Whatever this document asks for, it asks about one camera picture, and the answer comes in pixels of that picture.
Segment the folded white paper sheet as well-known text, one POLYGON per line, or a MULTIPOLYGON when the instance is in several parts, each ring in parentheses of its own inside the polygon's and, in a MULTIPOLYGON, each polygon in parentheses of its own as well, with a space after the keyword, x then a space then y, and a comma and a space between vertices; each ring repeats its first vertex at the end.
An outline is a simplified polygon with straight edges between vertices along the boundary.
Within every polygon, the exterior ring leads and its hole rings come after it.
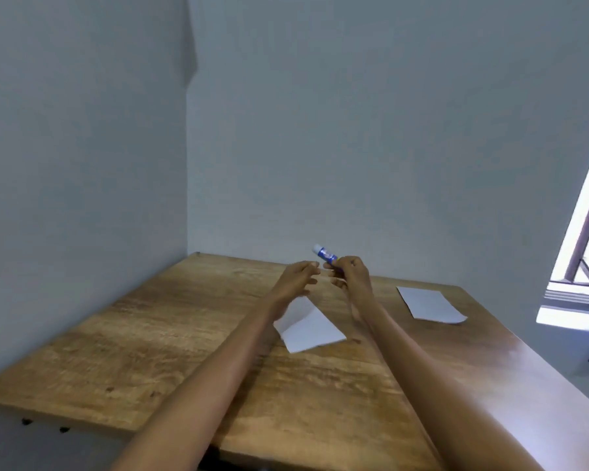
POLYGON ((307 297, 294 299, 273 326, 290 354, 347 339, 307 297))

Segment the window with brown frame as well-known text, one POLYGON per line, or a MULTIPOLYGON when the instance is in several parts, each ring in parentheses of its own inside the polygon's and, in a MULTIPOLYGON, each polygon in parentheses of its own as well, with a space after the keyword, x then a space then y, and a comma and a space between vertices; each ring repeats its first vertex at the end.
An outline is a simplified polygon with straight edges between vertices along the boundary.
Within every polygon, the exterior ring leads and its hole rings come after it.
POLYGON ((536 323, 589 332, 589 169, 536 323))

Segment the person's left hand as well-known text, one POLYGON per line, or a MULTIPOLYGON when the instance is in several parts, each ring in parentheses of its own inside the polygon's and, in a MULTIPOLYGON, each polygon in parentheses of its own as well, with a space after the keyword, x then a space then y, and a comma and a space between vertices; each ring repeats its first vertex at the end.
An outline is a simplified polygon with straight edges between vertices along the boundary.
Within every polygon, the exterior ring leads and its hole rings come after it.
POLYGON ((299 295, 299 266, 300 262, 286 266, 282 275, 271 290, 271 297, 277 303, 289 304, 292 300, 302 297, 299 295))

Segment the person's right forearm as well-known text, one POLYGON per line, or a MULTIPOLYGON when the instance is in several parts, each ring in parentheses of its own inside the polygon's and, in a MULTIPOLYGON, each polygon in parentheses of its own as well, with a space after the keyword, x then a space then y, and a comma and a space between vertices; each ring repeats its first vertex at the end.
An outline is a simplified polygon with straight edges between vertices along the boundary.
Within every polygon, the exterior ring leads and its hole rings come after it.
POLYGON ((371 295, 347 292, 446 471, 544 471, 487 409, 437 364, 371 295))

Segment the wooden table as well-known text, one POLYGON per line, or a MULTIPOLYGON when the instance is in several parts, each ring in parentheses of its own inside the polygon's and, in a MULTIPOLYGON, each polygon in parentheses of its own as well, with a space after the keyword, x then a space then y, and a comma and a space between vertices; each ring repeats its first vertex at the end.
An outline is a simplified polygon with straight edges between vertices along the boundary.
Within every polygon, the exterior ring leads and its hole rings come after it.
MULTIPOLYGON (((0 372, 0 408, 118 434, 137 431, 213 352, 284 266, 193 253, 0 372)), ((373 277, 408 334, 507 427, 545 471, 589 471, 589 398, 457 286, 373 277), (439 291, 462 324, 417 320, 397 286, 439 291)), ((239 465, 440 471, 416 418, 344 297, 310 300, 347 336, 289 354, 274 332, 212 443, 239 465)))

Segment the person's left forearm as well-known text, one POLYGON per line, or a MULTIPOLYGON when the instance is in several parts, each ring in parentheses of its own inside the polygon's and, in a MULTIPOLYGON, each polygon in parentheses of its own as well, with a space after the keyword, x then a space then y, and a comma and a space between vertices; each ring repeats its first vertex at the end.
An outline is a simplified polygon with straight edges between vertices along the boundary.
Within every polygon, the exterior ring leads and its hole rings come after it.
POLYGON ((294 296, 270 292, 151 414, 109 471, 196 471, 266 333, 294 296))

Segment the blue glue stick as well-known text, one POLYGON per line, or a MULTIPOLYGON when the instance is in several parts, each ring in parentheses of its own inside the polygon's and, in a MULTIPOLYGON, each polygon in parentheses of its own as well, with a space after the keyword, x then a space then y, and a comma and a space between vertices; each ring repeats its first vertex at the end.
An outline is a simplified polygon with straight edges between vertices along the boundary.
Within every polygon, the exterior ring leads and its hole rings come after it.
POLYGON ((323 267, 329 270, 334 277, 339 279, 345 278, 343 270, 337 264, 337 262, 340 260, 339 256, 331 253, 326 247, 323 247, 319 244, 315 244, 312 248, 312 251, 322 260, 323 267))

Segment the person's right hand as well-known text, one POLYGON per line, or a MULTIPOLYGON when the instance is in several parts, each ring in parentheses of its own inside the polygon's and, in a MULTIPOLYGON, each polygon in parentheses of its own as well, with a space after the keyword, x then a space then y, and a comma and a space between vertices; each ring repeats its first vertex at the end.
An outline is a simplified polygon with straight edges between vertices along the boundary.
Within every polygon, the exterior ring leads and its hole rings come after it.
POLYGON ((343 257, 356 257, 356 280, 355 284, 349 286, 347 289, 341 290, 345 292, 348 298, 354 303, 373 299, 374 292, 372 289, 369 270, 361 258, 356 255, 346 255, 343 257))

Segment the flat white paper sheet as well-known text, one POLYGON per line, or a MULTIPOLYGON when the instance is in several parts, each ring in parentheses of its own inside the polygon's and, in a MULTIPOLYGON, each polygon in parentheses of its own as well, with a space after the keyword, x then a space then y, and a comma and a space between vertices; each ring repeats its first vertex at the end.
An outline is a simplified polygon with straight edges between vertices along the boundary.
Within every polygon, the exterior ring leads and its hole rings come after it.
POLYGON ((443 324, 462 324, 468 317, 459 312, 439 291, 397 286, 414 319, 443 324))

